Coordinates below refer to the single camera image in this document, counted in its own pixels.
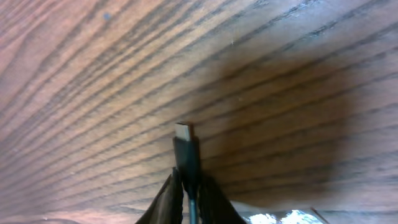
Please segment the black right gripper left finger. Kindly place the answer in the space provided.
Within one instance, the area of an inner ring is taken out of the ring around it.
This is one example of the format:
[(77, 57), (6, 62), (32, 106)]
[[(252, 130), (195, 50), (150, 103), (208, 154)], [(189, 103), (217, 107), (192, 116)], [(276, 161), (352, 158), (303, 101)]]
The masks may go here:
[(180, 173), (173, 168), (149, 208), (136, 224), (181, 224), (183, 187)]

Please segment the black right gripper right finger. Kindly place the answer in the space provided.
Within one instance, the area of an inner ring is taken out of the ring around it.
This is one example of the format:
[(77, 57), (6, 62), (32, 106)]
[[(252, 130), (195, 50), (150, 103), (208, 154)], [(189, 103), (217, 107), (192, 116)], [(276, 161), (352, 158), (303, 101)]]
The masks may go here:
[(246, 224), (215, 179), (206, 174), (201, 178), (198, 207), (203, 224)]

